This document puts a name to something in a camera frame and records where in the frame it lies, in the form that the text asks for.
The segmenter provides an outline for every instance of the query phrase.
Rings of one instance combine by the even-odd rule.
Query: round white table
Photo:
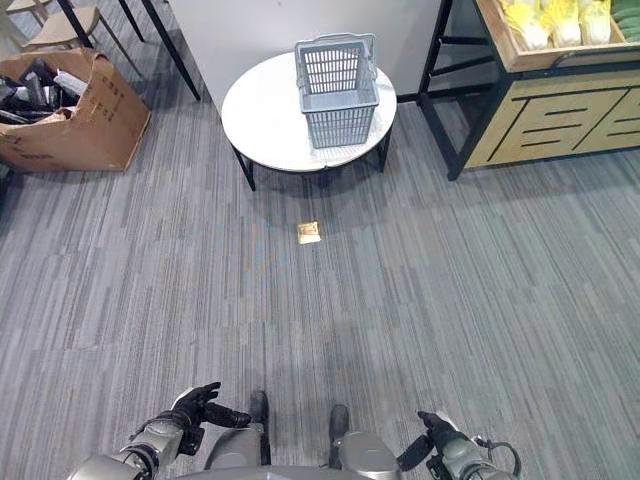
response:
[[[380,170],[384,170],[397,101],[389,77],[380,69],[376,85],[380,104],[367,141],[314,149],[306,118],[300,112],[294,54],[270,58],[244,73],[227,92],[221,117],[251,189],[256,189],[254,162],[290,173],[316,172],[352,162],[376,148]]]

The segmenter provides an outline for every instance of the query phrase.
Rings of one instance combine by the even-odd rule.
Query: wooden crate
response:
[[[516,81],[465,168],[640,146],[640,70]]]
[[[608,45],[529,51],[519,45],[506,22],[498,0],[475,1],[504,68],[508,72],[543,70],[551,67],[554,62],[567,54],[571,56],[562,62],[564,67],[640,60],[640,42],[625,42],[624,35],[613,18],[611,19],[611,43]],[[629,47],[637,47],[637,49],[630,51]]]

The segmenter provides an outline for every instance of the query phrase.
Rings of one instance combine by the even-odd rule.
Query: yellow produce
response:
[[[509,27],[523,48],[547,48],[549,34],[540,25],[540,7],[537,0],[502,0],[501,5]]]
[[[580,28],[584,45],[611,41],[611,0],[580,0]]]
[[[557,48],[582,44],[577,0],[545,0],[540,23],[550,33]]]

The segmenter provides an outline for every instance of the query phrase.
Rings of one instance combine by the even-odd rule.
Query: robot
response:
[[[220,383],[190,389],[171,410],[144,422],[129,443],[112,455],[85,461],[68,480],[153,480],[178,455],[195,455],[208,422],[229,430],[216,442],[205,471],[183,480],[400,480],[402,473],[426,461],[434,480],[513,480],[519,478],[518,453],[505,442],[468,438],[442,413],[418,412],[426,432],[399,457],[367,432],[351,430],[346,407],[336,405],[329,421],[330,453],[321,467],[272,466],[269,446],[269,402],[254,392],[249,413],[237,412],[212,400]],[[505,447],[514,455],[513,473],[498,469],[491,452]],[[480,448],[488,450],[485,459]]]

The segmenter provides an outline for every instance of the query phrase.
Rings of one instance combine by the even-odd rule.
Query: gray plastic basket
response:
[[[375,35],[340,33],[296,44],[300,110],[314,148],[367,141],[380,103]]]

